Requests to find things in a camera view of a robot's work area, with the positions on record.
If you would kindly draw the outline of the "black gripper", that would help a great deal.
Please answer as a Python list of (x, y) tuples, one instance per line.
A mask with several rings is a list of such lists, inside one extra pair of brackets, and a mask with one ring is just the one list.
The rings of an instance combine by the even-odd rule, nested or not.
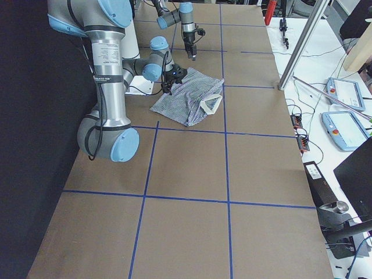
[(178, 64), (173, 64), (169, 71), (162, 73), (161, 87), (163, 93), (172, 95), (171, 88), (173, 84), (182, 84), (183, 78), (187, 75), (187, 69)]
[(192, 61), (196, 61), (197, 48), (195, 44), (195, 33), (196, 31), (186, 32), (183, 31), (183, 41), (185, 50), (187, 52), (188, 58), (191, 58)]

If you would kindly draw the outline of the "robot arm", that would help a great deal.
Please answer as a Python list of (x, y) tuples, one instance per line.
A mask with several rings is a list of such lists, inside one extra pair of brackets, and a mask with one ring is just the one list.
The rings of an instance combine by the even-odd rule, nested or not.
[(196, 60), (197, 47), (195, 35), (200, 31), (194, 23), (194, 9), (191, 2), (182, 2), (178, 8), (169, 10), (164, 1), (151, 1), (155, 7), (158, 18), (157, 23), (161, 29), (166, 29), (176, 23), (181, 23), (181, 37), (184, 42), (188, 58)]
[(97, 105), (80, 123), (77, 141), (90, 160), (107, 158), (126, 162), (136, 153), (140, 136), (126, 116), (125, 93), (135, 76), (162, 81), (163, 92), (180, 84), (187, 70), (176, 64), (165, 37), (151, 39), (148, 58), (122, 55), (132, 36), (133, 9), (130, 1), (48, 1), (52, 29), (89, 38)]

